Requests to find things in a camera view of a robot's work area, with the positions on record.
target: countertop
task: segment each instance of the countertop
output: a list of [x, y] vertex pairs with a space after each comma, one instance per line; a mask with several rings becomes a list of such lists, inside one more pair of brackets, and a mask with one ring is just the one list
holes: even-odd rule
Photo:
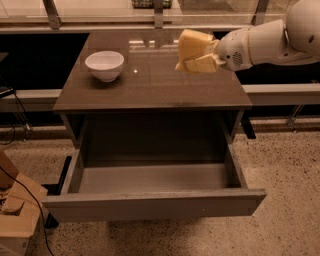
[[[235, 73], [175, 71], [177, 38], [181, 31], [92, 32], [54, 106], [58, 113], [135, 109], [249, 109], [251, 102]], [[113, 82], [94, 78], [85, 59], [100, 50], [125, 57], [124, 69]]]

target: terrazzo floor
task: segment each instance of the terrazzo floor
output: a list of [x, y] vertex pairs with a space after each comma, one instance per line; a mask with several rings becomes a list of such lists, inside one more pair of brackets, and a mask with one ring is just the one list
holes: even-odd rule
[[[253, 122], [257, 138], [241, 131], [234, 146], [249, 188], [267, 197], [250, 217], [61, 223], [47, 230], [55, 255], [319, 255], [320, 119]], [[56, 183], [73, 146], [62, 127], [35, 129], [27, 142], [2, 146], [22, 172]], [[26, 255], [45, 256], [38, 224]]]

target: ceramic bowl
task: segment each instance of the ceramic bowl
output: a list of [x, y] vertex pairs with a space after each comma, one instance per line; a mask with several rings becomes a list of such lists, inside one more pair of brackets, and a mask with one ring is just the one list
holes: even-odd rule
[[123, 69], [124, 57], [114, 51], [102, 51], [91, 54], [85, 64], [90, 73], [102, 82], [115, 80]]

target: sponge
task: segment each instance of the sponge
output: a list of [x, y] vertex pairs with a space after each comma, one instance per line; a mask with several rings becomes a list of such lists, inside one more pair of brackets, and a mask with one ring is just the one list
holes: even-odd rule
[[191, 73], [216, 72], [224, 64], [216, 53], [218, 44], [219, 40], [213, 35], [185, 29], [179, 38], [179, 62], [176, 70]]

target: metal pole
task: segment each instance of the metal pole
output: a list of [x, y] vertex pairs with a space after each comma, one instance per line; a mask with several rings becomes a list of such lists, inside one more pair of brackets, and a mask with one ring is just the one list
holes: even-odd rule
[[55, 30], [59, 29], [62, 26], [62, 22], [59, 18], [54, 0], [43, 0], [43, 4], [46, 8], [50, 27]]
[[163, 27], [163, 0], [154, 1], [154, 26], [155, 28]]
[[264, 17], [266, 16], [266, 11], [269, 5], [270, 0], [259, 0], [257, 5], [256, 13], [253, 16], [252, 24], [261, 25], [264, 22]]

